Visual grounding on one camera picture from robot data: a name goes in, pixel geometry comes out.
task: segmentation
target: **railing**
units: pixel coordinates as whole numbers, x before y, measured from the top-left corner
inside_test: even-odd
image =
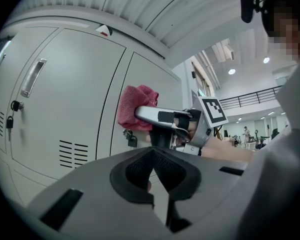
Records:
[[[221,99],[220,103],[224,110],[229,110],[272,101],[276,99],[276,94],[279,92],[281,86],[282,85],[269,89],[255,91],[237,97]]]

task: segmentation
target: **red towel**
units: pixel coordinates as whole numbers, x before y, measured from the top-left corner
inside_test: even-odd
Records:
[[[135,110],[139,106],[156,107],[158,96],[159,93],[148,86],[140,85],[135,88],[128,85],[120,98],[118,110],[119,125],[133,131],[151,131],[152,124],[136,118]]]

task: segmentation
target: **chair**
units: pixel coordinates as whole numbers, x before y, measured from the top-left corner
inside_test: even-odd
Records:
[[[258,130],[255,130],[255,137],[256,137],[256,142],[255,142],[255,149],[260,150],[262,149],[266,144],[264,144],[264,141],[270,137],[267,136],[261,136],[260,137],[260,144],[259,144],[259,138],[258,138]]]

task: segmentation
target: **lock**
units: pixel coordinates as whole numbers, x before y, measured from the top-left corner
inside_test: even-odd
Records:
[[[132,148],[136,148],[138,144],[138,139],[136,136],[133,135],[132,130],[125,129],[123,131],[123,135],[128,140],[128,146]]]
[[[138,144],[138,139],[136,136],[132,135],[131,139],[128,140],[128,146],[132,148],[136,148]]]
[[[12,129],[14,127],[14,118],[11,115],[6,119],[5,127],[7,129]]]
[[[19,101],[12,101],[11,105],[10,105],[11,109],[15,112],[17,112],[18,110],[22,111],[25,107],[23,102],[19,102]]]

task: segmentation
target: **metal locker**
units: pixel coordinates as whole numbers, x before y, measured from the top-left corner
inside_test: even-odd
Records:
[[[12,158],[59,179],[96,159],[103,104],[125,47],[64,29],[39,54],[25,77],[14,114]]]
[[[56,27],[27,27],[11,40],[0,64],[0,149],[6,152],[6,120],[10,98],[25,64]]]
[[[159,108],[182,110],[183,101],[180,79],[173,72],[162,69],[137,53],[133,53],[122,91],[128,85],[134,87],[145,85],[158,92],[157,106]],[[128,146],[128,141],[123,136],[124,128],[118,124],[117,116],[113,127],[111,155],[134,149],[134,147]],[[151,145],[146,142],[146,132],[133,131],[133,135],[137,137],[137,148]]]

